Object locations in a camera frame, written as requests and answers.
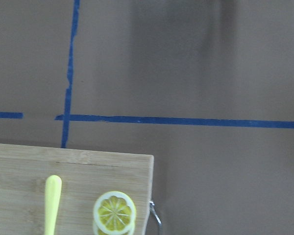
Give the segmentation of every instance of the blue tape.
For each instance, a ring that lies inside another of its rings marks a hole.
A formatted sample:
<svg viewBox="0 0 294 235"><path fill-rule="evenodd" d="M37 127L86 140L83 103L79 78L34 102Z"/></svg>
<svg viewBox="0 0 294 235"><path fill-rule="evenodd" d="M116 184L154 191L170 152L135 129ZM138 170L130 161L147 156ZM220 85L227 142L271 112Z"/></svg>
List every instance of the blue tape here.
<svg viewBox="0 0 294 235"><path fill-rule="evenodd" d="M69 86L65 92L61 148L66 148L68 137L69 137L71 97L72 97L73 74L74 74L73 48L74 48L74 37L77 33L77 26L78 26L78 10L79 10L79 0L74 0L70 52L69 52L69 61L68 61L68 72L67 72L67 79L69 81Z"/></svg>
<svg viewBox="0 0 294 235"><path fill-rule="evenodd" d="M59 115L55 120L63 120ZM233 126L233 127L262 127L262 128L291 128L294 121L263 121L263 120L227 120L227 119L202 119L178 117L128 117L128 116L96 116L96 115L70 115L71 121L106 121L121 123L145 124L170 124L170 125L195 125L195 126Z"/></svg>
<svg viewBox="0 0 294 235"><path fill-rule="evenodd" d="M22 119L23 113L0 112L0 118Z"/></svg>

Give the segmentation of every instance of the horizontal blue tape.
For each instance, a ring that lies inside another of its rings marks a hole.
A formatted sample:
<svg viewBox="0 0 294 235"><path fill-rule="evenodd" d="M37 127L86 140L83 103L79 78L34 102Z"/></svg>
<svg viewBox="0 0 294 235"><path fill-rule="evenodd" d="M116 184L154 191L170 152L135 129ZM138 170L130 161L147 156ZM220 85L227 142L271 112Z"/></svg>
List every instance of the horizontal blue tape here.
<svg viewBox="0 0 294 235"><path fill-rule="evenodd" d="M23 113L0 112L0 118L22 119Z"/></svg>
<svg viewBox="0 0 294 235"><path fill-rule="evenodd" d="M59 115L55 120L63 120ZM263 121L263 120L227 120L227 119L202 119L179 117L129 117L129 116L96 116L96 115L70 115L70 121L106 121L122 123L145 124L171 124L171 125L195 125L195 126L233 126L233 127L262 127L262 128L291 128L294 129L294 121Z"/></svg>

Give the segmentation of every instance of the gray surface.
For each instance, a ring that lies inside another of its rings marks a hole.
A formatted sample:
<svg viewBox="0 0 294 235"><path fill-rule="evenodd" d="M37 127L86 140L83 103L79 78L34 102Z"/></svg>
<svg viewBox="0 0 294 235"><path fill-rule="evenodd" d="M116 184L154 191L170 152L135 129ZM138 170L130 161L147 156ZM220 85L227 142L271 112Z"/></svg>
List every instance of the gray surface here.
<svg viewBox="0 0 294 235"><path fill-rule="evenodd" d="M72 6L0 0L0 142L60 146ZM83 0L74 58L74 114L294 120L294 0ZM164 235L294 235L292 129L70 125L155 156Z"/></svg>

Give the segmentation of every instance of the yellow knife handle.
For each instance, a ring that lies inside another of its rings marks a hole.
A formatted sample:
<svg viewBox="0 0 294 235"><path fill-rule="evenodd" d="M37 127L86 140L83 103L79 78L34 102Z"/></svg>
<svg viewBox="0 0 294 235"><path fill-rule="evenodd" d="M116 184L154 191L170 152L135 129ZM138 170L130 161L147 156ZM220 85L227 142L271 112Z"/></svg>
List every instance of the yellow knife handle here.
<svg viewBox="0 0 294 235"><path fill-rule="evenodd" d="M45 188L45 235L54 235L57 219L62 180L57 175L51 175L46 180Z"/></svg>

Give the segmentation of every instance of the citrus slice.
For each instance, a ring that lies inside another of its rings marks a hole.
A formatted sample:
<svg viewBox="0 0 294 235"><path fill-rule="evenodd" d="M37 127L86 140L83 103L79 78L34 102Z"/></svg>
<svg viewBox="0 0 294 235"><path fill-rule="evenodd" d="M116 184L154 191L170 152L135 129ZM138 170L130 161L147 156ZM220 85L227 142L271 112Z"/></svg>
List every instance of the citrus slice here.
<svg viewBox="0 0 294 235"><path fill-rule="evenodd" d="M123 235L131 229L135 219L135 205L123 192L106 192L95 202L94 220L104 234Z"/></svg>
<svg viewBox="0 0 294 235"><path fill-rule="evenodd" d="M93 230L94 230L95 235L108 235L108 234L104 233L103 231L101 231L100 228L98 228L95 221L93 221ZM135 223L132 224L132 227L129 229L128 232L125 232L122 235L133 235L134 231L135 231Z"/></svg>

